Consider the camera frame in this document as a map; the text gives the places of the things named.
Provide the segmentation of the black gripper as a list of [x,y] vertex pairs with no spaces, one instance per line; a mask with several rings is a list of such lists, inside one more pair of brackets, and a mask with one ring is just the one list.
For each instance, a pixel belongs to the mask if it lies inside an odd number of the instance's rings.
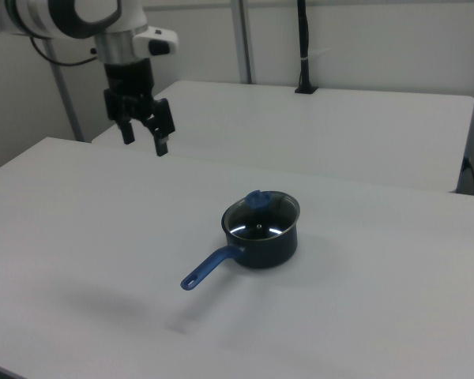
[[145,121],[144,126],[152,134],[156,154],[168,153],[169,136],[175,132],[175,124],[167,99],[154,100],[154,85],[150,61],[145,58],[125,65],[103,65],[108,88],[103,96],[110,120],[117,123],[124,144],[135,141],[130,119]]

